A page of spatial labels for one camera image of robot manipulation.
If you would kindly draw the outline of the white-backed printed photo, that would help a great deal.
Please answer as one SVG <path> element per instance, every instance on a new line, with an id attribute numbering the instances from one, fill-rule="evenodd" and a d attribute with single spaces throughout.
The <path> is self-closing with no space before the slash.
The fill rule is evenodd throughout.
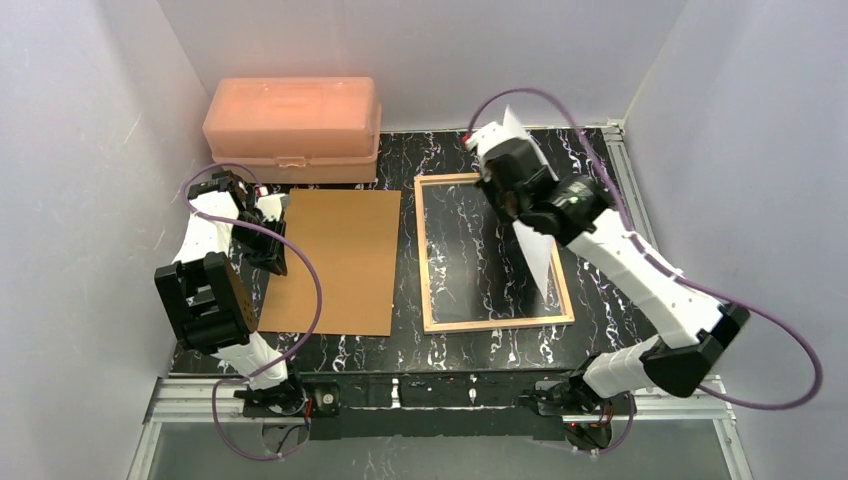
<path id="1" fill-rule="evenodd" d="M 518 154 L 518 166 L 524 169 L 527 177 L 535 173 L 540 167 L 548 166 L 546 160 L 539 159 L 540 150 L 509 106 L 505 108 L 502 126 L 509 134 L 520 140 L 521 153 Z M 517 190 L 515 196 L 517 207 L 513 227 L 533 281 L 542 295 L 543 302 L 546 303 L 545 294 L 548 292 L 549 286 L 550 259 L 554 248 L 554 239 L 551 235 L 536 231 L 528 223 L 531 213 L 531 196 L 526 189 Z"/>

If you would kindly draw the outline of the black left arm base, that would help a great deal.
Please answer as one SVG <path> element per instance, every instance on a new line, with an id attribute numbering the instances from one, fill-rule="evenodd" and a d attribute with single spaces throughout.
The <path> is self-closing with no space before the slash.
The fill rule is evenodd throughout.
<path id="1" fill-rule="evenodd" d="M 233 396 L 244 401 L 242 413 L 248 418 L 332 418 L 340 410 L 336 382 L 303 380 L 299 375 L 290 376 L 277 387 L 238 389 Z"/>

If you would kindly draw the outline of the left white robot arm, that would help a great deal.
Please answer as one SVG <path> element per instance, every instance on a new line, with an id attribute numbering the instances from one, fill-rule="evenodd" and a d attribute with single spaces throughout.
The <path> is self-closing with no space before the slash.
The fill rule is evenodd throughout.
<path id="1" fill-rule="evenodd" d="M 178 344 L 227 362 L 254 391 L 282 386 L 287 365 L 259 334 L 252 297 L 229 253 L 239 243 L 253 267 L 286 275 L 283 244 L 259 230 L 284 234 L 287 194 L 254 189 L 221 171 L 183 186 L 182 196 L 192 209 L 185 238 L 172 263 L 154 274 Z"/>

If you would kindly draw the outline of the light wooden picture frame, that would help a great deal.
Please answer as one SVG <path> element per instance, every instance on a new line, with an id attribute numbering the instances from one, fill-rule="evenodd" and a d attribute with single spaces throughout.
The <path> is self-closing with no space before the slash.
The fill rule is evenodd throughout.
<path id="1" fill-rule="evenodd" d="M 474 173 L 414 180 L 423 329 L 428 334 L 575 321 L 560 255 L 536 283 L 515 231 L 496 219 Z"/>

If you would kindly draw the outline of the brown cardboard backing board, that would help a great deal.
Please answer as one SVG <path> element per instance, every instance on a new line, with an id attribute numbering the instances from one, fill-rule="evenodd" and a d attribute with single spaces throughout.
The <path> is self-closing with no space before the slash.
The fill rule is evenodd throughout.
<path id="1" fill-rule="evenodd" d="M 269 333 L 387 336 L 391 332 L 401 194 L 394 190 L 293 189 L 288 274 L 272 275 L 259 329 Z"/>

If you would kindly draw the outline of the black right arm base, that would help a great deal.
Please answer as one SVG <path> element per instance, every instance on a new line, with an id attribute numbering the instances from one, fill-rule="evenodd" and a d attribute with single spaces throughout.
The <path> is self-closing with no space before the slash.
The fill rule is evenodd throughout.
<path id="1" fill-rule="evenodd" d="M 542 416 L 594 415 L 601 419 L 631 412 L 626 394 L 602 399 L 585 386 L 573 387 L 567 379 L 537 381 L 524 395 Z"/>

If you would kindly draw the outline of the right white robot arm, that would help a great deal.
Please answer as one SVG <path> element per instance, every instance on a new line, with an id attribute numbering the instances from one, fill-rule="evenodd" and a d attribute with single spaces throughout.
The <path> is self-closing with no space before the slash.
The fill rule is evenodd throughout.
<path id="1" fill-rule="evenodd" d="M 527 139 L 477 151 L 477 185 L 505 220 L 553 239 L 598 268 L 642 312 L 656 333 L 574 371 L 565 393 L 600 401 L 659 387 L 685 398 L 711 371 L 750 318 L 747 309 L 682 285 L 661 273 L 632 243 L 612 197 L 588 176 L 557 178 Z"/>

